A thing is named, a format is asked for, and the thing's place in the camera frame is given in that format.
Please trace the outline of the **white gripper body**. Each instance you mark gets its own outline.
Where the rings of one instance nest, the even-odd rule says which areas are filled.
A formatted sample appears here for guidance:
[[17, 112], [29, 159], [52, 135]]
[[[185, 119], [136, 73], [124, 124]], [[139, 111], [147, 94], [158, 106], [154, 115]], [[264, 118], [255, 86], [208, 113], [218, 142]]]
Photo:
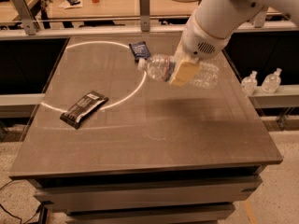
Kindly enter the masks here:
[[188, 19], [182, 32], [181, 46], [185, 55], [197, 60], [208, 60], [216, 57], [228, 44], [232, 30], [218, 28], [216, 35], [208, 31], [197, 20], [197, 9]]

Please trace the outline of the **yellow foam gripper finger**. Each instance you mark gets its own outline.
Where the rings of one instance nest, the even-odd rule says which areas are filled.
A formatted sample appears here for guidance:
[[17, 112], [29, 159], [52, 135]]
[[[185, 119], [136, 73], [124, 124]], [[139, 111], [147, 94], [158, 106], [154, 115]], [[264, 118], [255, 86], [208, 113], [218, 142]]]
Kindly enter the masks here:
[[178, 43], [174, 54], [175, 68], [169, 84], [181, 87], [187, 84], [201, 69], [199, 58], [193, 57], [183, 50], [182, 42]]

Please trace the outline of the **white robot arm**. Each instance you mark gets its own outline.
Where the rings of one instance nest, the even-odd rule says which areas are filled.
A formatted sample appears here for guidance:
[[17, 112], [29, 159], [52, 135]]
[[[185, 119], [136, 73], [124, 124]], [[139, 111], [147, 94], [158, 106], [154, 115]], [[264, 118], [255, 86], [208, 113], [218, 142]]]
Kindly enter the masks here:
[[216, 57], [235, 30], [266, 7], [299, 25], [299, 0], [202, 0], [182, 32], [169, 83], [187, 84], [201, 70], [201, 61]]

